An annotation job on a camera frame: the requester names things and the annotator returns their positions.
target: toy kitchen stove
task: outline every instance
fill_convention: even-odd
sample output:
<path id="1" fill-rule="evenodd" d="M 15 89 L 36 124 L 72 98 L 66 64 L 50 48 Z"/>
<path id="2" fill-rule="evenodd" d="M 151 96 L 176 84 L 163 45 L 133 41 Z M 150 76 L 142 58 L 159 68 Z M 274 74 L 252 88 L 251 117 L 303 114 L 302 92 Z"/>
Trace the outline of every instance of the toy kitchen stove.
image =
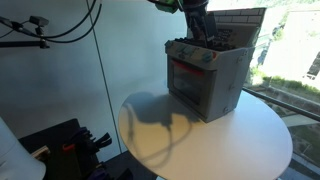
<path id="1" fill-rule="evenodd" d="M 204 122 L 236 108 L 265 11 L 208 12 L 217 29 L 209 45 L 189 35 L 165 44 L 169 92 Z"/>

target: round white table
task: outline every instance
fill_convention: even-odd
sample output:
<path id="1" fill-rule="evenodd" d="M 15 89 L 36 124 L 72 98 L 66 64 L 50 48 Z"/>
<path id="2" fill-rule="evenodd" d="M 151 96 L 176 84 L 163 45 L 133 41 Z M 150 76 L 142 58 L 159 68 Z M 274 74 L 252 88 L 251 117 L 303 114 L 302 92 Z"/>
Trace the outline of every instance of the round white table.
<path id="1" fill-rule="evenodd" d="M 169 180 L 272 180 L 292 155 L 283 121 L 245 92 L 234 111 L 210 123 L 164 87 L 135 93 L 121 107 L 119 129 L 130 153 Z"/>

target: white wall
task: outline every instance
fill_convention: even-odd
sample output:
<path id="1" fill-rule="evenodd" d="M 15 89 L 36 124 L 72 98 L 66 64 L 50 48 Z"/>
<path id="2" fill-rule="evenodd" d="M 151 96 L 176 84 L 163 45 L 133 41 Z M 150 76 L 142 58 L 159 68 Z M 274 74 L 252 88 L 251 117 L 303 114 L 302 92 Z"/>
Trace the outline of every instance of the white wall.
<path id="1" fill-rule="evenodd" d="M 95 29 L 117 124 L 120 106 L 130 93 L 154 82 L 165 83 L 163 44 L 183 37 L 185 22 L 182 13 L 159 12 L 145 1 L 103 3 Z M 30 15 L 49 19 L 47 35 L 69 29 L 86 12 L 85 0 L 0 1 L 0 16 L 18 22 Z M 88 21 L 64 39 L 78 37 L 89 26 Z M 7 30 L 0 25 L 0 35 Z M 0 41 L 26 39 L 29 38 L 15 33 Z M 46 50 L 0 49 L 0 116 L 18 138 L 78 118 L 97 137 L 105 132 L 111 134 L 114 143 L 98 154 L 100 160 L 119 154 L 117 128 L 93 33 L 73 44 L 49 45 L 51 48 Z"/>

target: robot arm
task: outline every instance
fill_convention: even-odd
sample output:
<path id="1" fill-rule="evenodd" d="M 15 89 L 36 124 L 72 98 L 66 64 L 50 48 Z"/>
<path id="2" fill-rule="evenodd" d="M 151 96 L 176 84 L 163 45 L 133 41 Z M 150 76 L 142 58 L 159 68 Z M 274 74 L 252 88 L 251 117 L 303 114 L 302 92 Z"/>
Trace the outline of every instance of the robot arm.
<path id="1" fill-rule="evenodd" d="M 185 13 L 192 39 L 203 41 L 204 46 L 210 46 L 211 40 L 217 34 L 215 18 L 207 16 L 208 0 L 148 0 L 156 4 L 158 10 L 175 13 L 178 9 Z"/>

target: oven door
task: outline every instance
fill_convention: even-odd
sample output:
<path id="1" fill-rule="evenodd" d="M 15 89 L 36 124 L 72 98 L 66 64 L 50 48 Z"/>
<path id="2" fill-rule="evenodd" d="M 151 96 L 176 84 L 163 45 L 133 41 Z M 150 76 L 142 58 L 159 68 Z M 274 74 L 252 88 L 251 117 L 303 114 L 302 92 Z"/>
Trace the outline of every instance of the oven door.
<path id="1" fill-rule="evenodd" d="M 216 71 L 200 69 L 168 56 L 168 88 L 202 119 L 209 113 Z"/>

